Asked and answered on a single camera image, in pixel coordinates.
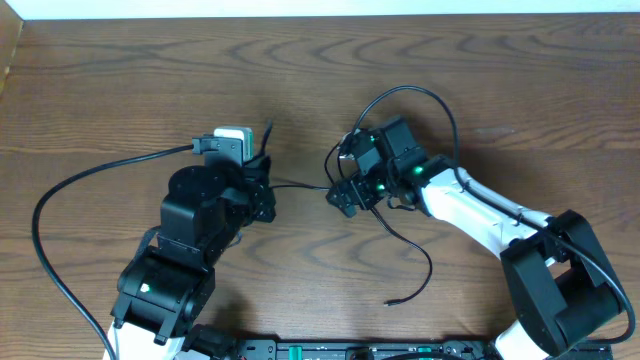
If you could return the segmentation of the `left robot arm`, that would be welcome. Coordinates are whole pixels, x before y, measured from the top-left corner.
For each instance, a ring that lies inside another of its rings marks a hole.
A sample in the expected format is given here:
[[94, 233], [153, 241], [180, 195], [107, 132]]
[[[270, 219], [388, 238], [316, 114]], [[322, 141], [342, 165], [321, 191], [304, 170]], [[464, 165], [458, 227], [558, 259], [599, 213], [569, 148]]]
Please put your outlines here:
[[155, 245], [143, 241], [121, 273], [108, 339], [118, 359], [172, 359], [215, 289], [215, 265], [240, 230], [275, 218], [267, 156], [213, 155], [175, 172]]

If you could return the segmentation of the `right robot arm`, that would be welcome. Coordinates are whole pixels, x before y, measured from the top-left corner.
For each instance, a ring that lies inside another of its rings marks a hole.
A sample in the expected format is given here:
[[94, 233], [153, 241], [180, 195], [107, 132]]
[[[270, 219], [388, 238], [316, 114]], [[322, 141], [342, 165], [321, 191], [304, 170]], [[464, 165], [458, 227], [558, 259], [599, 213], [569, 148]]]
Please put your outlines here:
[[429, 155], [402, 117], [348, 133], [337, 149], [357, 167], [326, 197], [345, 216], [374, 212], [385, 201], [458, 228], [500, 260], [517, 319], [493, 340], [497, 358], [565, 355], [630, 313], [611, 263], [580, 214], [551, 216], [506, 199], [452, 159]]

